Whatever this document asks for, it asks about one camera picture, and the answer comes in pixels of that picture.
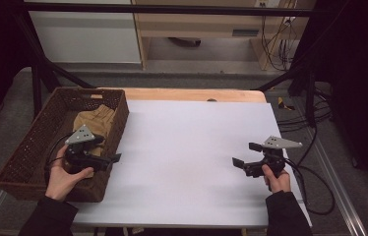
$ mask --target human hand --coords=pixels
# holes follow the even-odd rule
[[[271,192],[273,194],[281,190],[291,192],[289,174],[285,170],[282,170],[278,177],[275,177],[273,171],[267,164],[262,166],[262,170],[264,171],[265,184],[271,186]]]
[[[53,161],[50,169],[49,184],[46,189],[45,196],[63,202],[74,186],[81,180],[92,174],[92,167],[88,167],[77,174],[69,174],[63,168],[63,160],[65,150],[68,146],[63,146],[56,154],[56,160]]]

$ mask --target white tabletop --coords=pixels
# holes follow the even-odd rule
[[[263,155],[249,150],[248,143],[280,137],[269,104],[128,100],[128,106],[118,149],[122,157],[113,165],[104,200],[73,203],[79,208],[76,224],[268,225],[265,198],[271,193],[262,177],[248,178],[234,167],[232,157],[259,161]],[[294,178],[291,187],[309,219]]]

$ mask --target sleeve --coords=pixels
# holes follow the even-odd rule
[[[313,235],[306,216],[291,192],[280,191],[266,199],[268,236]]]
[[[70,228],[77,211],[75,207],[67,203],[60,203],[44,197],[37,203],[19,236],[72,235]]]

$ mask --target wicker basket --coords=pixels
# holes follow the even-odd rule
[[[37,201],[45,194],[44,164],[57,140],[72,132],[74,119],[101,104],[115,109],[114,121],[101,156],[116,153],[129,115],[125,91],[120,89],[57,88],[33,121],[13,155],[0,170],[0,189],[17,200]],[[51,156],[55,156],[61,142]],[[79,182],[67,196],[69,202],[101,202],[111,166]]]

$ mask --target cloth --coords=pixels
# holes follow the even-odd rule
[[[313,235],[306,216],[291,192],[281,191],[272,194],[266,199],[266,203],[269,214],[268,236]],[[72,235],[70,227],[77,211],[69,204],[59,203],[44,197],[38,202],[19,236]]]
[[[82,111],[74,120],[73,131],[78,130],[83,125],[86,125],[93,134],[104,137],[104,141],[101,144],[95,146],[90,150],[90,154],[101,156],[101,152],[104,149],[105,139],[113,124],[115,111],[105,105],[101,105],[98,109],[93,111]]]
[[[274,193],[267,197],[270,236],[313,235],[309,223],[292,192]]]
[[[67,204],[43,197],[22,227],[19,236],[72,236],[71,224],[78,210]]]

